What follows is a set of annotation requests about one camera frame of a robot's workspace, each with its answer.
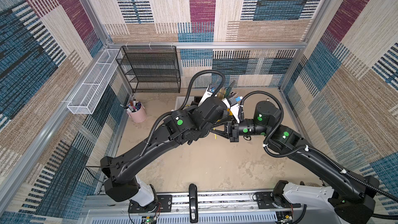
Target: white wire mesh basket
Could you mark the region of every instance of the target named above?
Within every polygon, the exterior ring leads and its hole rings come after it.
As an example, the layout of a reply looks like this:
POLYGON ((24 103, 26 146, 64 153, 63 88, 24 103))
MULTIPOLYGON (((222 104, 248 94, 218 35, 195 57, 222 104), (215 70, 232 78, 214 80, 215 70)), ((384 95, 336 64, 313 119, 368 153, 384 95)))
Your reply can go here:
POLYGON ((121 59, 121 56, 118 49, 107 49, 102 53, 68 103, 69 111, 73 114, 93 114, 117 68, 116 58, 121 59))

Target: black handle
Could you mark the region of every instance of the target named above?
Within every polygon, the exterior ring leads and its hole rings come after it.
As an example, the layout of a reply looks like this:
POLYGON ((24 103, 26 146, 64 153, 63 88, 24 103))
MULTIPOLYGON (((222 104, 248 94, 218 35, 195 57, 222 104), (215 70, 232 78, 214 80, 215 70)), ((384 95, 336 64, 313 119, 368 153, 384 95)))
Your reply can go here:
POLYGON ((189 221, 191 223, 197 223, 198 217, 198 188, 195 184, 189 185, 189 221))

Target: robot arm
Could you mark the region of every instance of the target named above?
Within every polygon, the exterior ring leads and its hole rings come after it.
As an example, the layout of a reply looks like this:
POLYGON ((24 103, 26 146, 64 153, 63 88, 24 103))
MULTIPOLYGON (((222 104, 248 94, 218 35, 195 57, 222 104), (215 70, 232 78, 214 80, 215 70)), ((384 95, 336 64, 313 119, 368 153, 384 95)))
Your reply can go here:
POLYGON ((176 110, 164 119, 142 156, 146 139, 118 157, 103 157, 100 163, 102 172, 108 177, 104 183, 106 194, 117 202, 135 196, 141 189, 136 179, 140 170, 163 153, 206 136, 213 124, 227 115, 226 110, 227 106, 220 99, 209 97, 200 107, 176 110))
MULTIPOLYGON (((104 183, 106 194, 117 202, 134 200, 151 211, 157 203, 156 192, 153 187, 142 183, 136 174, 157 157, 185 142, 190 145, 192 141, 205 137, 209 132, 225 137, 230 142, 238 142, 239 136, 244 136, 245 139, 251 135, 266 136, 281 118, 281 110, 269 101, 257 103, 253 119, 239 120, 238 110, 239 106, 233 97, 227 97, 222 101, 207 95, 199 106, 193 105, 172 112, 154 131, 149 144, 145 139, 118 157, 101 159, 102 172, 108 177, 104 183), (230 109, 232 116, 228 115, 227 109, 230 109), (221 125, 224 126, 224 131, 213 130, 221 125)), ((308 186, 293 191, 292 183, 280 181, 273 192, 275 202, 282 205, 323 202, 326 208, 334 210, 338 216, 350 223, 366 223, 369 220, 374 211, 373 197, 376 192, 343 175, 332 166, 331 163, 337 164, 336 162, 314 152, 309 142, 299 133, 279 125, 265 146, 279 154, 288 153, 289 159, 303 165, 330 185, 329 191, 323 194, 318 193, 319 188, 314 191, 314 187, 308 186), (297 147, 303 146, 306 148, 296 150, 297 147)), ((362 177, 353 172, 350 174, 375 188, 379 186, 379 181, 372 176, 362 177)))

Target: mounting plate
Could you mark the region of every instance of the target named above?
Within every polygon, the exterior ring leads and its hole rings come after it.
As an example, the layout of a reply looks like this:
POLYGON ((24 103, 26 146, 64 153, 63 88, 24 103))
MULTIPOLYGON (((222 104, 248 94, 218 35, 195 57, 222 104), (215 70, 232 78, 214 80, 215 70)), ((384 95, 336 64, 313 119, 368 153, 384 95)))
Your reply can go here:
MULTIPOLYGON (((160 212, 171 212, 172 211, 172 203, 173 203, 173 196, 172 195, 158 195, 158 200, 161 204, 160 212)), ((149 213, 156 213, 158 208, 155 208, 153 211, 149 213)), ((136 213, 147 213, 137 202, 133 202, 129 206, 129 213, 136 214, 136 213)))

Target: red wire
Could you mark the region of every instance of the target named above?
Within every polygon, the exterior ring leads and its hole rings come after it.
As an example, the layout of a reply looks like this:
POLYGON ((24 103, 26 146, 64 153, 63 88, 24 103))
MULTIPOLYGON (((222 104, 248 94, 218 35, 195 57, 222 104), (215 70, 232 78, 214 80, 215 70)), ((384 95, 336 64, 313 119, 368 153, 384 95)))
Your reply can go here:
POLYGON ((158 208, 158 210, 156 211, 156 213, 155 213, 155 216, 156 216, 156 214, 159 212, 159 215, 158 215, 158 217, 160 216, 160 209, 162 208, 162 203, 161 202, 159 202, 159 208, 158 208))

